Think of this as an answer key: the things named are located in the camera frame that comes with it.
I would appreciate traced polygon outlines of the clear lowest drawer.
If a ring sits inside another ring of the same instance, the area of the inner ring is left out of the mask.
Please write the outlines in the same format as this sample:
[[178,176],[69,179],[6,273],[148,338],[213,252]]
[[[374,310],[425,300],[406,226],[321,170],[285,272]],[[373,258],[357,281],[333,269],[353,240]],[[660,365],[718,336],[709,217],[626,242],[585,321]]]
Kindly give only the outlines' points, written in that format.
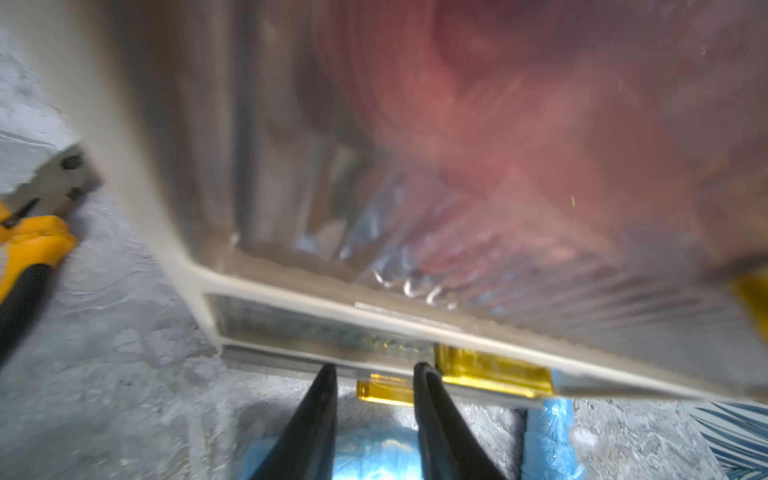
[[[413,375],[395,371],[383,373],[372,368],[359,368],[340,360],[301,358],[295,355],[226,346],[221,358],[231,368],[259,373],[312,379],[322,366],[335,364],[342,384],[353,383],[358,399],[370,403],[411,406],[414,401]],[[517,409],[539,408],[542,402],[519,395],[446,384],[452,399],[459,403],[503,406]]]

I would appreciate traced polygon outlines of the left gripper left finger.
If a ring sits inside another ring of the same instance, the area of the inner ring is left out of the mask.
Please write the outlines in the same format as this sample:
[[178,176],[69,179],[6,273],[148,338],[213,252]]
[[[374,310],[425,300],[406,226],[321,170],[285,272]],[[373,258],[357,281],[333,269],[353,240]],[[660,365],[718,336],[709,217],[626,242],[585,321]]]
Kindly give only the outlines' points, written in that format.
[[331,479],[337,406],[337,369],[333,364],[325,364],[250,479]]

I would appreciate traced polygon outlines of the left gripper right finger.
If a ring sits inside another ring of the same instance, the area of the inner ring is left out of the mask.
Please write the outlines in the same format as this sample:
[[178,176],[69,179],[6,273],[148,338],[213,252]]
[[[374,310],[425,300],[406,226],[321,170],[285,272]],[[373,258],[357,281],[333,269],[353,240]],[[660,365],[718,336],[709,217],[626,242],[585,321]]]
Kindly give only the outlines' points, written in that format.
[[414,367],[414,413],[425,479],[502,479],[446,391],[441,373],[426,362]]

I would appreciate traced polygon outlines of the clear bottom drawer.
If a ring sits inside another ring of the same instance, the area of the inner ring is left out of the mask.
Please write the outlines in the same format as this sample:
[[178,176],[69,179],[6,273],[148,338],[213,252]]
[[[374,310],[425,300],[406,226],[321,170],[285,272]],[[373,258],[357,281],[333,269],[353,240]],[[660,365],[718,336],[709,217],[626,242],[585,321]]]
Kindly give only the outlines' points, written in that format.
[[376,373],[412,372],[414,364],[426,362],[444,382],[461,387],[526,398],[555,394],[546,367],[231,296],[210,294],[208,300],[219,333],[235,342],[327,357]]

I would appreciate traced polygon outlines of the beige drawer organizer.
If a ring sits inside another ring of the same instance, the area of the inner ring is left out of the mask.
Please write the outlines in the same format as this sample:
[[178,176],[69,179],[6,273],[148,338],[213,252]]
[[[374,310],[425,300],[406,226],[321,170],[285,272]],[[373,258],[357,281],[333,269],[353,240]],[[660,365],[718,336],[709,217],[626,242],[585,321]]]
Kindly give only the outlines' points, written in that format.
[[[158,257],[209,338],[219,333],[210,294],[366,326],[523,361],[551,371],[555,393],[574,396],[763,400],[709,382],[527,330],[496,330],[470,315],[402,300],[365,285],[240,252],[219,239],[204,184],[227,184],[209,161],[232,144],[232,87],[215,51],[235,1],[8,1],[1,17],[27,45],[46,87],[92,162]],[[763,325],[764,275],[737,291]]]

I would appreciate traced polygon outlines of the clear top drawer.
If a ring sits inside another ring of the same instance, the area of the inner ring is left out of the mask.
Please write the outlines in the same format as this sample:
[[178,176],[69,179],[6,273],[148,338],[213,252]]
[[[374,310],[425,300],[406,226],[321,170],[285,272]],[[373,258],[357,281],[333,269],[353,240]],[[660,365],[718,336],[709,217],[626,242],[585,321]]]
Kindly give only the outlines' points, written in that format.
[[204,184],[252,256],[767,383],[763,1],[235,1]]

